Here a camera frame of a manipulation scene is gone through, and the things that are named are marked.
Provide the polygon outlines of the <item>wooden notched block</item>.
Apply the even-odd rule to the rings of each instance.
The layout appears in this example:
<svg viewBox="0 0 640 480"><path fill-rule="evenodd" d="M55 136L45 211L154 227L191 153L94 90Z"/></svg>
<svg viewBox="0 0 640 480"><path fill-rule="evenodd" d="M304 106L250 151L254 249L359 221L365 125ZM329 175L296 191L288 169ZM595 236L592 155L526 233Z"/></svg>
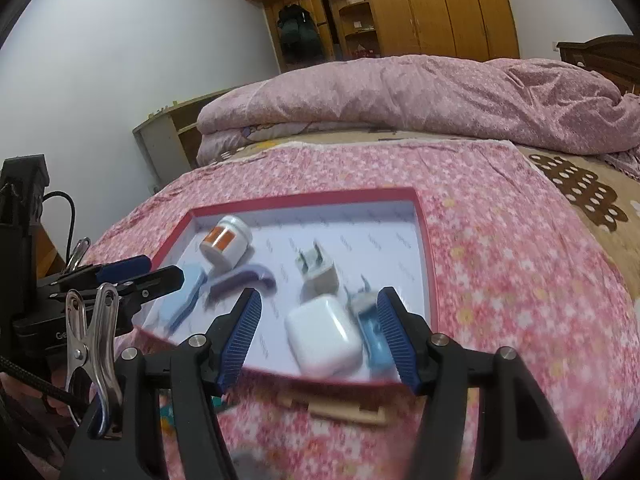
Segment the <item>wooden notched block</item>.
<svg viewBox="0 0 640 480"><path fill-rule="evenodd" d="M314 394L282 391L277 394L277 402L284 408L300 408L312 416L352 422L368 426L387 426L390 416L385 408L368 410L361 404L335 398L325 398Z"/></svg>

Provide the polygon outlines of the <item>grey plastic building plate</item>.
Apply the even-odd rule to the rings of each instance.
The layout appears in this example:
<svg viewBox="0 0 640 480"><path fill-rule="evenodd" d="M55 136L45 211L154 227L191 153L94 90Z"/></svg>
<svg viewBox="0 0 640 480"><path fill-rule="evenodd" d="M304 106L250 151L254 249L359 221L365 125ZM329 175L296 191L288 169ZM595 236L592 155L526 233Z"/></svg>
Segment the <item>grey plastic building plate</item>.
<svg viewBox="0 0 640 480"><path fill-rule="evenodd" d="M259 480L262 478L262 463L249 452L231 455L232 465L239 480Z"/></svg>

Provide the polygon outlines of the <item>light blue flat case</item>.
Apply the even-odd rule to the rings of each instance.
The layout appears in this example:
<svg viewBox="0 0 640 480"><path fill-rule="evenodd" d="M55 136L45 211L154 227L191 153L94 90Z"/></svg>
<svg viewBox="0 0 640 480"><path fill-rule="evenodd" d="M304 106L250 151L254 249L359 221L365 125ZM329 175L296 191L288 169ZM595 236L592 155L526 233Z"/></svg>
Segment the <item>light blue flat case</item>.
<svg viewBox="0 0 640 480"><path fill-rule="evenodd" d="M157 326L166 336L172 334L192 312L207 278L205 270L197 263L186 264L182 272L181 288L167 295L157 309Z"/></svg>

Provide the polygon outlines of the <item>silver metal spring clamp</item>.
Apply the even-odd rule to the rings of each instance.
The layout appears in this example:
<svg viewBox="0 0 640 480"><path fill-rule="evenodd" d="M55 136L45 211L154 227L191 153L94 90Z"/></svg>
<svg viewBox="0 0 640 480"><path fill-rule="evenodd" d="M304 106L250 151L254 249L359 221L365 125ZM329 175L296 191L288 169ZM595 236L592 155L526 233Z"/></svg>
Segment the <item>silver metal spring clamp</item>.
<svg viewBox="0 0 640 480"><path fill-rule="evenodd" d="M114 339L119 296L113 284L103 283L96 290L91 318L80 292L70 290L65 298L66 391L81 400L98 402L96 416L89 422L89 434L103 438L111 430L122 407L114 361Z"/></svg>

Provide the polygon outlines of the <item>blue white plug adapter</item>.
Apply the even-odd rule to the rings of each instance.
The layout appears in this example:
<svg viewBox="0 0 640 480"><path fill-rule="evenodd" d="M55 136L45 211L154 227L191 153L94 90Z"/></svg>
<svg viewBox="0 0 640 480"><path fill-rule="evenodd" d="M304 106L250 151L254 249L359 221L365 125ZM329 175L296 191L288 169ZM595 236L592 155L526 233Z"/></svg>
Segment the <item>blue white plug adapter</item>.
<svg viewBox="0 0 640 480"><path fill-rule="evenodd" d="M395 369L395 362L378 318L378 293L364 276L361 278L360 289L356 292L346 290L347 307L360 330L370 375L374 378L387 377Z"/></svg>

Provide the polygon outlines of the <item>white orange pill bottle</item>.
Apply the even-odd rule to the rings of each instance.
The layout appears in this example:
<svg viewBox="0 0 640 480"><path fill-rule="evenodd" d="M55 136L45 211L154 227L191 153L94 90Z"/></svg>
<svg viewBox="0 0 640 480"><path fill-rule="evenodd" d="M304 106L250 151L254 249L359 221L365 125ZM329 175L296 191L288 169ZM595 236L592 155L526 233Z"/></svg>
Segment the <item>white orange pill bottle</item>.
<svg viewBox="0 0 640 480"><path fill-rule="evenodd" d="M250 227L239 217L222 217L203 238L200 251L216 272L233 270L252 244Z"/></svg>

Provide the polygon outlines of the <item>white earbuds case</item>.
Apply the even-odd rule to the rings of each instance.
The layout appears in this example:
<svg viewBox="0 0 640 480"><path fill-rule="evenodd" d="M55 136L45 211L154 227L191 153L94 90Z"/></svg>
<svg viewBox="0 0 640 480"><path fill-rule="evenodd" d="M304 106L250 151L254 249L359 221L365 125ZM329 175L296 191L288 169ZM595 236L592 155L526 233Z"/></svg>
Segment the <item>white earbuds case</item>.
<svg viewBox="0 0 640 480"><path fill-rule="evenodd" d="M284 321L300 374L324 379L352 372L362 361L362 340L345 307L321 295L293 309Z"/></svg>

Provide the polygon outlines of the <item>white plug charger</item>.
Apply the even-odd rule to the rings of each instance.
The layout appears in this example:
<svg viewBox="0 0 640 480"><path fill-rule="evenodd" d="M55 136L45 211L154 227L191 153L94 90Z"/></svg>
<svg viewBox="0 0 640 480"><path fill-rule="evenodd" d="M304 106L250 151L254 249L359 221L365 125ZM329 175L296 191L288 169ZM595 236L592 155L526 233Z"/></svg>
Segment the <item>white plug charger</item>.
<svg viewBox="0 0 640 480"><path fill-rule="evenodd" d="M296 269L302 278L301 300L311 300L322 295L336 295L340 288L334 260L318 242L301 250L295 259Z"/></svg>

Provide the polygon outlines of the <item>grey wooden side shelf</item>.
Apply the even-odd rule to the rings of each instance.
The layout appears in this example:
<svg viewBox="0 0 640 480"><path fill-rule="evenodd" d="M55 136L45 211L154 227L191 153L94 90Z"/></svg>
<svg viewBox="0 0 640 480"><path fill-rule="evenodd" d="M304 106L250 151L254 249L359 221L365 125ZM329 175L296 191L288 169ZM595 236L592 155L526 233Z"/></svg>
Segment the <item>grey wooden side shelf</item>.
<svg viewBox="0 0 640 480"><path fill-rule="evenodd" d="M202 135L196 126L204 106L229 89L207 93L162 108L138 125L132 134L154 179L154 191L164 188L198 166Z"/></svg>

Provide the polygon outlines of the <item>red shallow cardboard box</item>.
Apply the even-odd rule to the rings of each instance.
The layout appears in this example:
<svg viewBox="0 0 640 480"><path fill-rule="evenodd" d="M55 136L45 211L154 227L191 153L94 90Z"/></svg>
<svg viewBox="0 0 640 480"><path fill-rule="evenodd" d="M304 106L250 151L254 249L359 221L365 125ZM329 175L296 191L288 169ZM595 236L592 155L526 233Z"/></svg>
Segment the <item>red shallow cardboard box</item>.
<svg viewBox="0 0 640 480"><path fill-rule="evenodd" d="M315 240L335 262L340 288L333 296L356 327L347 307L346 290L360 289L362 276L376 292L393 287L409 311L424 318L431 316L435 301L431 247L413 190L320 192L196 208L168 235L156 264L178 266L181 270L189 263L200 264L207 274L206 281L226 273L216 272L200 251L205 235L224 216L239 217L253 234L252 244L235 268L261 264L273 273L277 288L267 290L250 284L219 298L198 295L192 312L169 336L157 326L157 309L165 296L146 304L134 318L143 333L178 344L204 332L217 316L231 310L244 288L253 287L262 298L262 316L245 360L248 370L329 384L370 386L396 382L396 367L387 377L370 375L363 343L360 367L352 372L324 379L304 377L288 344L284 321L293 309L309 301L300 299L303 281L295 259Z"/></svg>

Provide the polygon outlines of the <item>pink crumpled quilt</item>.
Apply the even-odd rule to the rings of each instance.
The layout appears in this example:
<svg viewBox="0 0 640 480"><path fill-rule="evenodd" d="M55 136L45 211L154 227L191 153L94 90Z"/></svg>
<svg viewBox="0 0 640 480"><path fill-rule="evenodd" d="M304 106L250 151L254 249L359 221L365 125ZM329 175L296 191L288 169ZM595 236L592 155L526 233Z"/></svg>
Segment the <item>pink crumpled quilt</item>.
<svg viewBox="0 0 640 480"><path fill-rule="evenodd" d="M380 128L508 140L566 154L639 161L639 99L560 61L435 55L362 58L293 70L205 105L196 160L301 133Z"/></svg>

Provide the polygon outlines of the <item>dark hanging jacket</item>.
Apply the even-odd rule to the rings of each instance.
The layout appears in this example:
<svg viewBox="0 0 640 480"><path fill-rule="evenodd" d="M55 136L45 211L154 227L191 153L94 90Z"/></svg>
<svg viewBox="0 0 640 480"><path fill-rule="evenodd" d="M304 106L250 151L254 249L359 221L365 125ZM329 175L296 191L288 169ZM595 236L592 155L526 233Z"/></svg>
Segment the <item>dark hanging jacket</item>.
<svg viewBox="0 0 640 480"><path fill-rule="evenodd" d="M305 64L322 60L321 39L306 9L296 3L284 6L278 13L277 26L285 62Z"/></svg>

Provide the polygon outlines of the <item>dark wooden headboard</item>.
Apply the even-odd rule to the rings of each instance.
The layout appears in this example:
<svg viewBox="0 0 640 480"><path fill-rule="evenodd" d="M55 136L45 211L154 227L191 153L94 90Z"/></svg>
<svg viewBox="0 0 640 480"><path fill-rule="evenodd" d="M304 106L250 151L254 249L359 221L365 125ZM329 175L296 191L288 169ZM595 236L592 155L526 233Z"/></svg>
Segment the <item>dark wooden headboard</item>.
<svg viewBox="0 0 640 480"><path fill-rule="evenodd" d="M597 72L622 93L639 94L640 44L631 35L608 35L585 42L559 42L561 60Z"/></svg>

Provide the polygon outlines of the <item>wooden wardrobe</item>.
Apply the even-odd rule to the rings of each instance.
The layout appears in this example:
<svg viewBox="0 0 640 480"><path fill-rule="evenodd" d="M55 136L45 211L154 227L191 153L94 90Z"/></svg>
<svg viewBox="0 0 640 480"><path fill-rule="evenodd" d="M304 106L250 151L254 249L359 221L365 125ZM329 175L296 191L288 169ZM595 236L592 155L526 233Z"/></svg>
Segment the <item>wooden wardrobe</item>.
<svg viewBox="0 0 640 480"><path fill-rule="evenodd" d="M518 58L509 0L248 0L264 8L280 69L329 61L429 54L487 61ZM278 13L299 4L314 20L322 60L288 64L282 55Z"/></svg>

